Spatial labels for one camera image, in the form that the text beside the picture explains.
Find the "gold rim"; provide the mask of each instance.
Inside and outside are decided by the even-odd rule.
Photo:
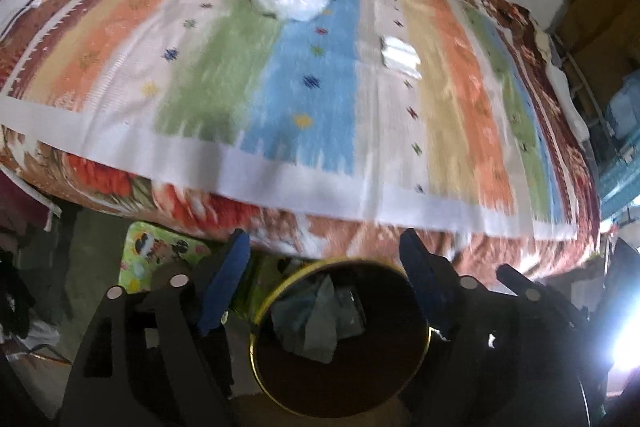
[[[376,261],[374,259],[350,259],[348,257],[337,257],[333,259],[324,259],[322,261],[316,261],[314,263],[311,263],[308,266],[302,267],[300,270],[298,270],[293,275],[291,275],[288,279],[285,279],[282,283],[280,283],[280,285],[277,286],[277,288],[274,289],[274,291],[272,291],[269,294],[269,296],[264,300],[264,302],[260,305],[260,307],[258,308],[258,311],[255,314],[255,317],[251,318],[252,324],[256,327],[260,327],[260,325],[262,324],[262,321],[264,320],[264,316],[267,314],[267,311],[269,310],[271,305],[290,286],[294,285],[296,282],[300,281],[301,279],[304,279],[308,275],[311,275],[314,272],[320,271],[322,268],[326,266],[332,266],[334,264],[369,264],[369,265],[372,264],[376,266],[382,266],[385,268],[390,268],[391,270],[400,274],[404,279],[407,279],[408,281],[406,273],[403,270],[401,270],[398,266],[395,266],[393,264],[388,264],[388,263],[382,263],[382,261]],[[255,333],[249,334],[249,361],[251,363],[251,369],[254,372],[255,380],[257,380],[258,385],[260,386],[264,394],[266,394],[269,398],[271,398],[271,400],[273,400],[276,404],[278,404],[287,412],[290,412],[296,416],[302,416],[304,418],[315,418],[315,416],[308,416],[306,414],[299,413],[281,404],[267,390],[266,386],[262,383],[262,379],[260,378],[260,374],[258,373],[257,363],[255,362],[255,347],[256,347],[257,340],[258,340],[258,335],[256,335]],[[389,398],[387,398],[387,400],[391,400],[393,397],[396,397],[398,396],[398,394],[402,393],[402,390],[404,390],[404,388],[409,385],[409,382],[411,382],[414,379],[415,375],[418,373],[418,370],[422,365],[422,362],[424,361],[424,357],[427,355],[427,351],[429,350],[430,344],[431,344],[431,327],[428,327],[427,338],[424,343],[424,350],[422,352],[422,356],[420,357],[420,361],[417,363],[415,367],[415,370],[412,372],[411,376],[407,378],[406,382],[402,384],[400,389],[398,389]]]

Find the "green stripe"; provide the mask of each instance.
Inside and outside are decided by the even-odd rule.
[[[251,0],[231,0],[228,15],[217,21],[204,45],[187,51],[187,60],[173,62],[156,131],[235,143],[282,27],[281,21],[261,15]]]
[[[548,182],[541,160],[542,151],[538,147],[538,136],[532,121],[529,120],[524,101],[514,85],[515,79],[512,76],[507,57],[496,48],[491,37],[487,34],[482,15],[468,6],[463,6],[463,9],[471,29],[491,64],[495,78],[502,86],[502,102],[524,165],[534,217],[548,221],[550,219]]]

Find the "orange stripe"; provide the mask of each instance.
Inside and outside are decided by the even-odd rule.
[[[447,0],[428,0],[433,7],[434,26],[455,89],[469,147],[469,156],[479,183],[482,206],[513,214],[513,195],[502,161],[489,97],[482,85],[480,64],[474,55],[464,28]]]
[[[105,62],[162,1],[101,0],[60,39],[23,98],[81,110]]]

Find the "beige stripe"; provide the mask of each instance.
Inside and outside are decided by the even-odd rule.
[[[430,193],[479,203],[462,116],[433,21],[424,0],[401,0],[410,43],[420,57],[417,82],[426,127]]]

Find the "white towel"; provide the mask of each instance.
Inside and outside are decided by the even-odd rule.
[[[382,37],[382,61],[391,70],[401,71],[414,78],[422,77],[416,69],[420,64],[420,57],[411,45],[396,37]]]

